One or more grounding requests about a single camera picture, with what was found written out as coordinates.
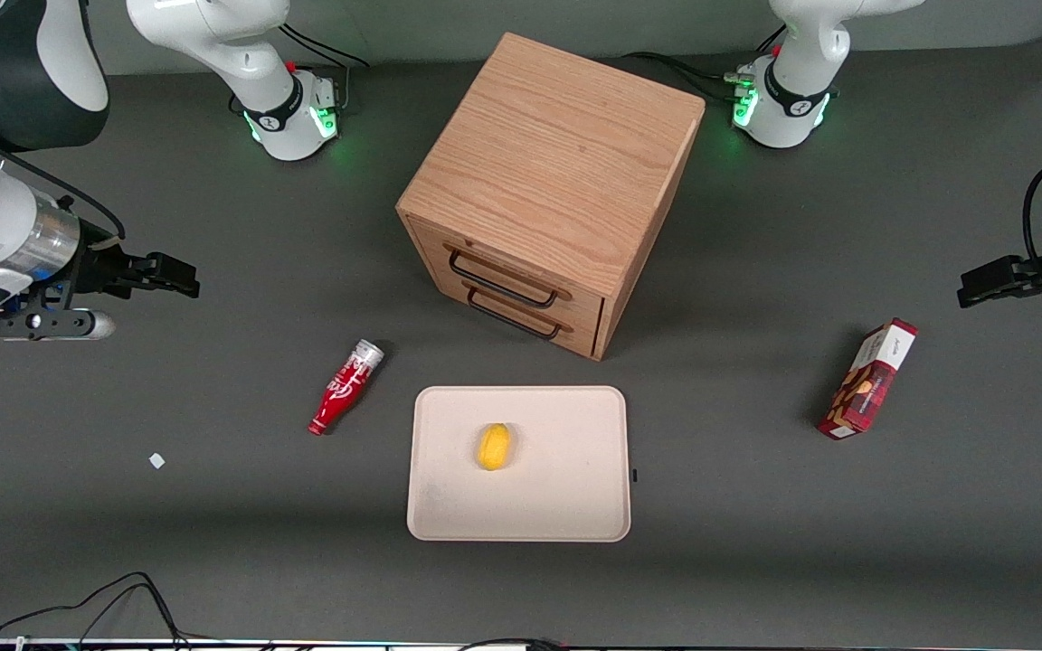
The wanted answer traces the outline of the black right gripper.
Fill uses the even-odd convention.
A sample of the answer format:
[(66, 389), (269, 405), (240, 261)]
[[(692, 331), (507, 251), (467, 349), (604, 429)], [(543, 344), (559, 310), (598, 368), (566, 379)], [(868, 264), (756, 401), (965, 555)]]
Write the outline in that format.
[(120, 237), (86, 240), (79, 244), (74, 260), (74, 294), (109, 294), (129, 299), (134, 291), (168, 291), (198, 299), (200, 284), (194, 265), (150, 252), (149, 276), (142, 273), (142, 257), (128, 255)]

